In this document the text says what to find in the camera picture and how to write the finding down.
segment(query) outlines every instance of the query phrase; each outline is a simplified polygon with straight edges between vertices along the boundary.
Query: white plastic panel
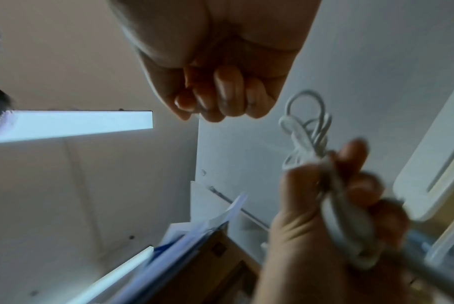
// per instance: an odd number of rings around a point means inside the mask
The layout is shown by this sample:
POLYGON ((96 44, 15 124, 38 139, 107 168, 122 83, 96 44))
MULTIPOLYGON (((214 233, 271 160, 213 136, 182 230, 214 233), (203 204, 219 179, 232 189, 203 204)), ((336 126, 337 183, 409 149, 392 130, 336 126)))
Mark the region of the white plastic panel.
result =
POLYGON ((454 91, 395 180, 409 216, 430 218, 454 189, 454 91))

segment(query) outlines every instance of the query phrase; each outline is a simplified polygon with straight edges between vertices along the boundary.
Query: palm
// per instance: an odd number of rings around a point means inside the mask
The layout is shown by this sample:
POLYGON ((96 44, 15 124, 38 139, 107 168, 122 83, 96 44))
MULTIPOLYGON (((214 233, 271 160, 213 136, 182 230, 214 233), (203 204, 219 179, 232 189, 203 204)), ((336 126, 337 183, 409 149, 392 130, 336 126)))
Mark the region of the palm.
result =
POLYGON ((319 0, 111 0, 160 99, 209 121, 274 106, 319 0))

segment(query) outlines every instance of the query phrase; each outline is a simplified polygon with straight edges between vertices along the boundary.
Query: human hand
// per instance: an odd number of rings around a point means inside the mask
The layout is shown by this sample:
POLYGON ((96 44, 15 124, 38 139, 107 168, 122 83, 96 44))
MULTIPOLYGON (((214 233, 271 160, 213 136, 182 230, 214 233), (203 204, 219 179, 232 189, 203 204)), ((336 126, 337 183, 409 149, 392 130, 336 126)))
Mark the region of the human hand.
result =
POLYGON ((109 0, 150 85, 178 117, 265 116, 320 0, 109 0))
MULTIPOLYGON (((367 208, 382 242, 399 247, 409 219, 401 206, 381 200, 384 188, 371 174, 360 172, 368 155, 365 142, 348 143, 335 160, 352 203, 367 208)), ((361 272, 347 266, 331 241, 317 202, 321 170, 307 164, 284 174, 280 212, 270 228, 267 260, 256 302, 268 303, 396 303, 407 302, 402 271, 386 260, 361 272)))

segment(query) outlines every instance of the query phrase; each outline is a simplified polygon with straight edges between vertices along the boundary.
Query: white wall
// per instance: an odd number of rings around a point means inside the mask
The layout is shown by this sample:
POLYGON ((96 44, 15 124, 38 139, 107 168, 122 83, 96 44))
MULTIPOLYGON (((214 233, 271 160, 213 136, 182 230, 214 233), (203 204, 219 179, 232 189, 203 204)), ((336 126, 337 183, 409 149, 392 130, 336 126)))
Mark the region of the white wall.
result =
POLYGON ((64 302, 189 220, 198 123, 157 101, 105 1, 0 1, 0 32, 17 108, 153 111, 151 130, 69 139, 74 173, 63 140, 0 144, 0 303, 64 302))
MULTIPOLYGON (((278 121, 287 99, 307 88, 333 115, 329 148, 367 138, 366 168, 391 186, 454 89, 454 0, 324 0, 269 115, 200 124, 195 180, 230 198, 247 191, 246 210, 270 222, 293 148, 278 121)), ((317 112, 294 109, 305 119, 317 112)))

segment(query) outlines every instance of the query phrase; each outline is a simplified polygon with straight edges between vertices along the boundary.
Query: rectangular light fixture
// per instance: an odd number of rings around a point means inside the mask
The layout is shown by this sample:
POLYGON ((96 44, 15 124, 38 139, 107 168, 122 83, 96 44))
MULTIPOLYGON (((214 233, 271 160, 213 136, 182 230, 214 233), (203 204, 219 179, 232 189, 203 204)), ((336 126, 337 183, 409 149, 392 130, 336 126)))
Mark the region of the rectangular light fixture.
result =
POLYGON ((10 111, 0 125, 0 143, 153 127, 152 111, 10 111))

